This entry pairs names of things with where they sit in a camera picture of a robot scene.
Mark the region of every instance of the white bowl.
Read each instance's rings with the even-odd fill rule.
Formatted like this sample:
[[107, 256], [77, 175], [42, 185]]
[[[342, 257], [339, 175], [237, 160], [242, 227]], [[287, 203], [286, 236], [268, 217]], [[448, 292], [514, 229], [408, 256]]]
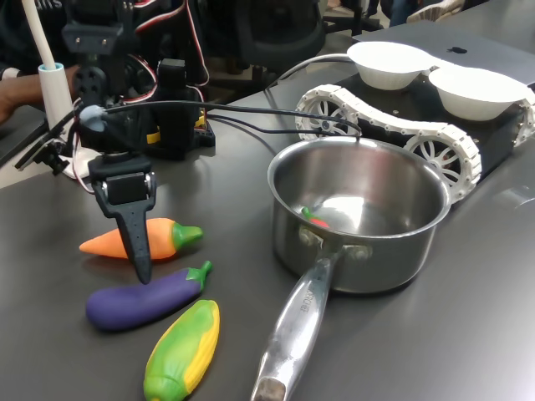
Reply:
[[429, 74], [444, 108], [462, 119], [495, 119], [511, 104], [527, 96], [529, 88], [505, 75], [486, 69], [447, 67]]
[[403, 89], [435, 65], [435, 58], [423, 50], [393, 42], [359, 42], [349, 48], [348, 56], [365, 83], [383, 90]]

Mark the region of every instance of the silver laptop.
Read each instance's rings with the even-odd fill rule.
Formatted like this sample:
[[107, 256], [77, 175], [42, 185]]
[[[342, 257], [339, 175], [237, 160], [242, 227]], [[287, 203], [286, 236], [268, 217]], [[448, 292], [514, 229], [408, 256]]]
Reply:
[[446, 61], [507, 75], [535, 84], [535, 55], [440, 23], [420, 21], [354, 37], [360, 42], [409, 44]]

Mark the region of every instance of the person's hand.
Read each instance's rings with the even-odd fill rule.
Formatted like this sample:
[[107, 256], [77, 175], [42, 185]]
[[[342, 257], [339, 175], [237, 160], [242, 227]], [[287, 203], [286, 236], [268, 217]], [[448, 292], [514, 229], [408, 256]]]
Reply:
[[16, 109], [13, 102], [9, 99], [8, 88], [4, 88], [5, 85], [1, 85], [1, 83], [2, 82], [0, 82], [0, 125], [8, 121]]

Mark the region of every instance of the saucepan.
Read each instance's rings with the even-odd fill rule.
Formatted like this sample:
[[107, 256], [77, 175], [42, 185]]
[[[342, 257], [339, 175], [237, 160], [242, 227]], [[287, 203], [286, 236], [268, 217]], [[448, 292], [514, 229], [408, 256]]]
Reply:
[[374, 140], [300, 142], [279, 153], [267, 175], [275, 254], [302, 277], [268, 339], [251, 400], [286, 401], [312, 351], [329, 288], [370, 294], [409, 283], [451, 199], [432, 165]]

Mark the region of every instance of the metal handle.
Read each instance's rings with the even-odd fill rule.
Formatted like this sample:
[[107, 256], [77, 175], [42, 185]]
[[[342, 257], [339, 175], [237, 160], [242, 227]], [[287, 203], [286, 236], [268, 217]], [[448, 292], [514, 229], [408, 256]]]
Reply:
[[320, 251], [293, 288], [262, 356], [252, 401], [286, 401], [318, 336], [333, 270], [341, 250]]

